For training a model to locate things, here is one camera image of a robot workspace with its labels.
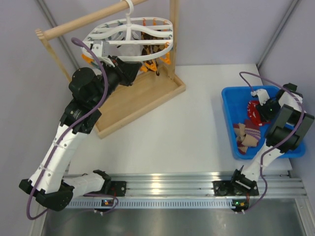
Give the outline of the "red christmas sock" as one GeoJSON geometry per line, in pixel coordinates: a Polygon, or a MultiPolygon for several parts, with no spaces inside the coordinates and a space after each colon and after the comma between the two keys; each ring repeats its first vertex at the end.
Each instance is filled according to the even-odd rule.
{"type": "Polygon", "coordinates": [[[257,126],[264,126],[270,124],[270,121],[263,121],[256,106],[259,105],[259,101],[249,101],[247,104],[247,115],[251,122],[257,126]]]}

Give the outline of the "white plastic sock hanger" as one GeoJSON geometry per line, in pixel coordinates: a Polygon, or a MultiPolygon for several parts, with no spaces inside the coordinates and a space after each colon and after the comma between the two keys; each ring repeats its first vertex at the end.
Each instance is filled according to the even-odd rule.
{"type": "Polygon", "coordinates": [[[129,11],[125,14],[123,19],[105,22],[95,27],[83,40],[83,42],[92,50],[91,44],[94,40],[105,40],[110,44],[109,56],[117,56],[124,62],[141,62],[143,64],[146,60],[156,59],[157,62],[162,62],[170,65],[171,55],[170,51],[173,48],[174,33],[173,24],[168,19],[160,17],[136,17],[131,15],[134,12],[134,4],[132,1],[127,1],[129,11]],[[125,40],[114,40],[115,36],[122,32],[125,40]],[[154,37],[160,37],[160,40],[132,40],[132,32],[137,33],[141,37],[141,33],[147,33],[154,37]],[[117,45],[140,45],[141,51],[144,45],[162,45],[161,51],[145,55],[128,57],[121,56],[118,52],[117,45]]]}

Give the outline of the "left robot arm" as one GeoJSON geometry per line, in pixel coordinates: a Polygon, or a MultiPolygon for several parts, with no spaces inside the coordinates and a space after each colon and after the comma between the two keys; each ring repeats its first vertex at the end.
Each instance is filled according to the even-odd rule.
{"type": "Polygon", "coordinates": [[[116,56],[109,59],[113,65],[101,63],[104,76],[88,67],[73,73],[69,83],[73,99],[64,110],[53,143],[36,172],[19,184],[47,209],[61,211],[74,198],[111,191],[111,177],[101,170],[75,178],[63,176],[75,151],[101,117],[99,107],[119,85],[131,86],[142,66],[141,62],[124,62],[116,56]]]}

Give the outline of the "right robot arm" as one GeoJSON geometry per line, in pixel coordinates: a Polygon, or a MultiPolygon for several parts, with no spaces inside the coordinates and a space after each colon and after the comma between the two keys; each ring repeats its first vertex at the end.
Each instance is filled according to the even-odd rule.
{"type": "Polygon", "coordinates": [[[221,92],[233,153],[246,165],[214,181],[215,196],[257,196],[262,172],[277,158],[300,157],[313,115],[302,111],[297,85],[227,87],[221,92]]]}

